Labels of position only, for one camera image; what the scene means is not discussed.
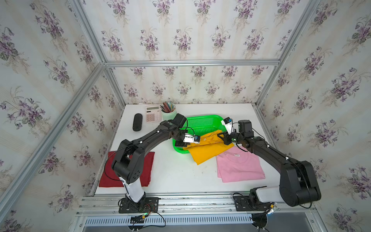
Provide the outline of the pink calculator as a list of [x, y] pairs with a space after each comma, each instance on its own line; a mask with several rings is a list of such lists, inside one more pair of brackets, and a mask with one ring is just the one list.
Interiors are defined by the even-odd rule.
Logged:
[[161, 117], [161, 110], [159, 105], [152, 105], [146, 107], [146, 122], [147, 123], [155, 123], [160, 122], [162, 119]]

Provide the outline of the yellow t-shirt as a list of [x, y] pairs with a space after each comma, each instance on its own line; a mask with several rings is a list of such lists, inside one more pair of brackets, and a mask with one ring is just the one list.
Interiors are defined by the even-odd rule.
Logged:
[[188, 151], [193, 160], [200, 165], [201, 163], [218, 156], [234, 146], [233, 143], [225, 145], [223, 140], [217, 135], [221, 130], [216, 130], [208, 134], [202, 135], [199, 144], [190, 144], [183, 150]]

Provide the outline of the pink t-shirt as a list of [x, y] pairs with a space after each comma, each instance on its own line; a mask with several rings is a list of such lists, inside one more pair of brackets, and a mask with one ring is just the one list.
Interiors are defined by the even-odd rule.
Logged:
[[223, 183], [265, 179], [259, 157], [238, 147], [232, 147], [216, 156], [216, 162], [217, 177]]

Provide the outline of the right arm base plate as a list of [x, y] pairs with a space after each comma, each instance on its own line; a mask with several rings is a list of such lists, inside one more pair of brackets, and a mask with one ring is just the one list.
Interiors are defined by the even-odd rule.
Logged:
[[247, 212], [247, 211], [269, 211], [272, 208], [272, 203], [262, 203], [258, 200], [255, 195], [242, 195], [240, 193], [234, 193], [232, 199], [235, 204], [236, 211]]

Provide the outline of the aluminium mounting rail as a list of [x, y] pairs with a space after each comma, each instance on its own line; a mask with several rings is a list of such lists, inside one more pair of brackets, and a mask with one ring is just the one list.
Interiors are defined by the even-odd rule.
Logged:
[[[162, 215], [185, 214], [236, 214], [232, 193], [148, 193], [148, 197], [158, 197], [158, 212]], [[122, 194], [97, 194], [83, 197], [77, 209], [78, 216], [117, 215], [118, 201]]]

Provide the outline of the green plastic basket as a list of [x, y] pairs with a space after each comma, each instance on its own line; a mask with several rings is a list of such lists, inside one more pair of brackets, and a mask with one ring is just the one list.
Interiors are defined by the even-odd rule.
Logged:
[[[188, 130], [194, 130], [191, 134], [196, 134], [202, 136], [216, 130], [221, 130], [222, 132], [226, 131], [225, 127], [222, 125], [221, 121], [223, 118], [218, 115], [208, 115], [208, 116], [199, 116], [199, 117], [190, 117], [187, 118], [188, 121]], [[173, 140], [173, 148], [178, 153], [187, 154], [189, 153], [183, 148], [178, 148], [174, 146], [175, 140]]]

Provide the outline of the coloured pens bundle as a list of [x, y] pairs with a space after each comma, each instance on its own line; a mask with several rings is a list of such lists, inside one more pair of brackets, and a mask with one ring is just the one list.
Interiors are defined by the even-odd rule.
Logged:
[[172, 101], [164, 101], [160, 104], [163, 113], [172, 113], [176, 110], [176, 106]]

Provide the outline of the black glasses case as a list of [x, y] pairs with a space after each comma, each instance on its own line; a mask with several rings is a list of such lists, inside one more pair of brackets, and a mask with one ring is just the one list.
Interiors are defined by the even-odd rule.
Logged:
[[140, 113], [135, 114], [133, 118], [132, 130], [138, 132], [142, 129], [143, 125], [143, 115]]

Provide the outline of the dark red t-shirt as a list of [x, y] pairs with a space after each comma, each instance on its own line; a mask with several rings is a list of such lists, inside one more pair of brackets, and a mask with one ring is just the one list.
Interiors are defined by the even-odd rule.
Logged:
[[121, 156], [119, 152], [118, 154], [119, 157], [116, 159], [116, 151], [108, 153], [107, 163], [98, 186], [101, 188], [123, 188], [123, 182], [118, 177], [120, 176], [122, 179], [128, 177], [129, 183], [133, 183], [135, 180], [140, 180], [142, 187], [148, 187], [151, 182], [151, 172], [155, 153], [149, 152], [145, 156], [141, 170], [138, 168], [127, 170], [130, 163], [129, 159], [132, 158], [132, 155], [130, 155], [129, 158], [124, 158], [124, 156]]

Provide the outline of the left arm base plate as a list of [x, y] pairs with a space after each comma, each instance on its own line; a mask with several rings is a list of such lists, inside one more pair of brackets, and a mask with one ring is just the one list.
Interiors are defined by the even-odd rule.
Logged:
[[118, 212], [120, 214], [157, 212], [159, 200], [160, 198], [157, 197], [145, 197], [135, 203], [130, 198], [125, 197], [118, 202]]

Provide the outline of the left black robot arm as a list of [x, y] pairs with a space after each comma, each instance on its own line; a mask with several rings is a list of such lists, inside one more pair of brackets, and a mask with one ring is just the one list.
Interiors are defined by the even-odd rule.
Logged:
[[137, 204], [145, 198], [145, 191], [140, 182], [146, 155], [156, 146], [169, 139], [183, 141], [186, 117], [177, 114], [174, 119], [161, 122], [148, 134], [129, 141], [123, 140], [116, 151], [112, 170], [123, 183], [126, 197]]

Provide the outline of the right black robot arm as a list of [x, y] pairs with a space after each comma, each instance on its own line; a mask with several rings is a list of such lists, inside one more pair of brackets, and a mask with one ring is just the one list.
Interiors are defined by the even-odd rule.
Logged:
[[252, 123], [249, 120], [237, 122], [238, 130], [234, 129], [232, 119], [225, 118], [221, 124], [225, 132], [218, 134], [225, 145], [235, 143], [243, 151], [249, 151], [272, 166], [279, 174], [278, 190], [274, 193], [279, 196], [280, 202], [288, 206], [301, 206], [319, 201], [322, 194], [312, 164], [308, 161], [299, 161], [275, 149], [260, 136], [255, 136]]

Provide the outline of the pale green pen cup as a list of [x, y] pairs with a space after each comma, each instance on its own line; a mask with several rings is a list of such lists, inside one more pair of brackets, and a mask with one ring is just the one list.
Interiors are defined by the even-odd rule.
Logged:
[[161, 110], [161, 116], [162, 116], [162, 120], [173, 120], [175, 118], [175, 116], [177, 115], [177, 110], [173, 110], [172, 112], [164, 112], [163, 110]]

